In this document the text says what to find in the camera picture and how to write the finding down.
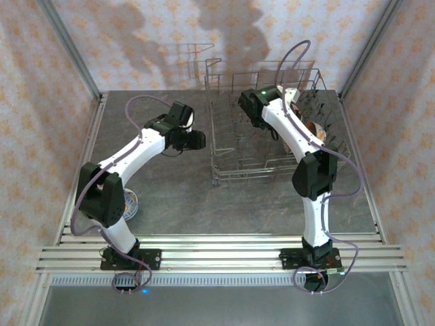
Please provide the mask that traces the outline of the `orange bowl with floral inside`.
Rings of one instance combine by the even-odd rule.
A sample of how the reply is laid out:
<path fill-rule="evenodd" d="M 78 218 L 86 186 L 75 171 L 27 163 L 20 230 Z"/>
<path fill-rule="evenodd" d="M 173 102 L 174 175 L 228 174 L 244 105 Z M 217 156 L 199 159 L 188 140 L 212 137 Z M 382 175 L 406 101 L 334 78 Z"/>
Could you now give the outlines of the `orange bowl with floral inside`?
<path fill-rule="evenodd" d="M 316 136 L 320 141 L 324 142 L 326 140 L 327 134 L 322 126 L 313 121 L 305 122 L 305 126 L 311 132 L 311 134 Z"/>

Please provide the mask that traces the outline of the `blue and yellow patterned bowl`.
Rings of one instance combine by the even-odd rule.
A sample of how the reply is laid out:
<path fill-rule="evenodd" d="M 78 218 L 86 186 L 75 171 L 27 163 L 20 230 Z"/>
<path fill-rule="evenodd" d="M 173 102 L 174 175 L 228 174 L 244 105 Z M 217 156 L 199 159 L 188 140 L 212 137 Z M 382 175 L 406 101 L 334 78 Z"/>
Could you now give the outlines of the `blue and yellow patterned bowl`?
<path fill-rule="evenodd" d="M 124 189 L 124 203 L 125 207 L 122 217 L 125 221 L 129 221 L 137 214 L 139 209 L 139 200 L 133 190 Z"/>

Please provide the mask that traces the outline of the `grey wire dish rack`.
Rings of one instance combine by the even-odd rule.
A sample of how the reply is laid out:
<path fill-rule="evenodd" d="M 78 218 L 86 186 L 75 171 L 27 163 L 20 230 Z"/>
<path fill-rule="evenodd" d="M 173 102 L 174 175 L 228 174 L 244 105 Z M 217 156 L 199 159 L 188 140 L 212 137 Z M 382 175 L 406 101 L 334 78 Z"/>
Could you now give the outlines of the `grey wire dish rack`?
<path fill-rule="evenodd" d="M 270 130 L 253 127 L 238 105 L 242 91 L 280 84 L 285 70 L 292 66 L 291 60 L 282 66 L 276 60 L 264 60 L 230 71 L 221 58 L 205 61 L 214 184 L 293 174 L 298 163 L 284 141 L 274 140 Z M 302 60 L 294 66 L 287 86 L 300 91 L 296 105 L 302 122 L 313 121 L 322 126 L 327 134 L 324 142 L 334 143 L 339 153 L 350 158 L 349 138 L 338 97 L 334 90 L 327 89 L 314 61 Z"/>

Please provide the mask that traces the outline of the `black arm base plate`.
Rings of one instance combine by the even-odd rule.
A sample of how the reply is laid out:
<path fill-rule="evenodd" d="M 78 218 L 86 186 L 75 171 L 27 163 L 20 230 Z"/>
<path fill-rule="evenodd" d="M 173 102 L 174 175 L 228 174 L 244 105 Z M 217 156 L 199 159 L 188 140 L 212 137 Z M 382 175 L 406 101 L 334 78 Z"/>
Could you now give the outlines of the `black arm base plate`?
<path fill-rule="evenodd" d="M 162 251 L 160 249 L 133 249 L 128 253 L 131 257 L 147 264 L 151 270 L 159 270 Z M 112 248 L 106 248 L 101 255 L 101 270 L 145 270 L 139 263 L 124 258 Z"/>
<path fill-rule="evenodd" d="M 339 272 L 344 270 L 341 255 L 337 248 L 333 248 L 331 252 L 320 258 L 314 258 L 308 249 L 282 249 L 279 258 L 284 270 L 295 270 L 303 266 L 318 270 L 338 270 Z"/>

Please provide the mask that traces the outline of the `aluminium frame post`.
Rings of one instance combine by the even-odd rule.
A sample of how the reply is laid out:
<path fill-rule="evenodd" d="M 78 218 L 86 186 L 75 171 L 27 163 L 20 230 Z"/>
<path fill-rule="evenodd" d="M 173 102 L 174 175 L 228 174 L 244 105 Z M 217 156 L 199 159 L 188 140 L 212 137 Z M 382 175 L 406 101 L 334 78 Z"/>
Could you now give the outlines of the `aluminium frame post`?
<path fill-rule="evenodd" d="M 80 51 L 75 45 L 72 36 L 67 30 L 60 14 L 55 8 L 52 0 L 36 0 L 36 3 L 41 8 L 48 22 L 54 29 L 54 32 L 65 49 L 67 55 L 71 59 L 73 66 L 77 69 L 88 91 L 92 97 L 98 102 L 102 99 L 102 92 L 99 90 L 94 78 L 92 77 Z"/>
<path fill-rule="evenodd" d="M 360 52 L 360 55 L 358 56 L 358 59 L 356 60 L 349 77 L 338 94 L 338 97 L 342 103 L 344 103 L 349 97 L 351 91 L 360 78 L 360 75 L 363 73 L 364 68 L 368 64 L 371 56 L 374 54 L 377 46 L 380 44 L 388 26 L 396 16 L 403 2 L 404 0 L 388 0 L 383 13 L 369 35 L 368 41 L 365 43 L 362 51 Z"/>
<path fill-rule="evenodd" d="M 404 326 L 419 326 L 404 272 L 390 272 L 389 277 Z"/>
<path fill-rule="evenodd" d="M 30 286 L 29 294 L 24 302 L 18 326 L 39 325 L 51 282 L 52 275 L 50 273 L 36 274 L 36 279 Z"/>

